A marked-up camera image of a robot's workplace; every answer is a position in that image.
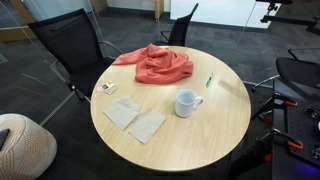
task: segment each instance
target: black office chair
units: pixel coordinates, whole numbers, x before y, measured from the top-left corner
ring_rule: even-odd
[[[252,92],[262,84],[275,78],[282,78],[306,86],[320,89],[320,64],[299,60],[292,52],[294,50],[313,50],[320,48],[289,49],[288,52],[293,58],[279,57],[276,60],[276,67],[279,75],[266,79],[251,88]]]
[[[84,9],[70,12],[28,25],[41,43],[57,61],[50,65],[58,77],[75,91],[80,100],[88,100],[100,75],[115,60],[103,57],[99,44],[105,43],[119,54],[120,49],[112,43],[98,42],[95,30]],[[63,76],[57,64],[60,62],[69,74]]]
[[[167,40],[167,42],[156,41],[153,44],[157,46],[162,46],[162,45],[185,46],[188,26],[193,16],[193,13],[198,8],[198,5],[199,3],[197,3],[194,6],[192,12],[189,15],[178,18],[174,23],[171,31],[161,31],[161,35]],[[168,32],[171,32],[169,38],[164,34]]]

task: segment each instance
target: mug handle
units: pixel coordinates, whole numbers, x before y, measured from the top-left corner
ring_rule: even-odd
[[[200,106],[203,103],[203,99],[200,96],[196,97],[194,101],[195,103],[193,105],[193,109],[196,109],[198,106]]]

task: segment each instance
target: white mug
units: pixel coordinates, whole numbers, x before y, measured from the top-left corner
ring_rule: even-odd
[[[190,89],[181,89],[176,95],[176,113],[183,118],[189,117],[192,111],[202,103],[202,97],[196,96]]]

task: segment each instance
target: knit pouf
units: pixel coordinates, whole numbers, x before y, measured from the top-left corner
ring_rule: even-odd
[[[44,128],[19,114],[0,115],[0,131],[10,133],[0,152],[0,179],[36,179],[51,164],[57,143]]]

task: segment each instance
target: pink cloth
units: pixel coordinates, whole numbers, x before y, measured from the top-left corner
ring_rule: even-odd
[[[122,54],[113,65],[134,64],[136,81],[148,84],[169,84],[192,75],[193,63],[183,53],[150,44],[146,48]]]

